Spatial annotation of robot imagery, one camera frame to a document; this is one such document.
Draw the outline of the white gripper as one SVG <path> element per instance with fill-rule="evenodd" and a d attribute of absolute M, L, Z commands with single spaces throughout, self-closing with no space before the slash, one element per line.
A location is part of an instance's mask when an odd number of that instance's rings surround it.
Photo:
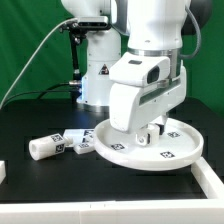
<path fill-rule="evenodd" d="M 180 75 L 165 88 L 151 90 L 115 83 L 110 92 L 110 124 L 121 132 L 138 131 L 157 119 L 160 135 L 165 131 L 168 120 L 166 114 L 179 105 L 186 96 L 186 69 L 181 67 Z M 150 143 L 147 131 L 136 133 L 136 142 L 140 146 Z"/>

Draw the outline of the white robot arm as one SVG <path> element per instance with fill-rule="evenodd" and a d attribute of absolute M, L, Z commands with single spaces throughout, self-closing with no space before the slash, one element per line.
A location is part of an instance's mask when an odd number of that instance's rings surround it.
<path fill-rule="evenodd" d="M 148 145 L 186 96 L 182 37 L 200 33 L 210 0 L 61 0 L 73 31 L 87 33 L 87 72 L 78 103 L 108 108 L 94 141 L 130 137 Z"/>

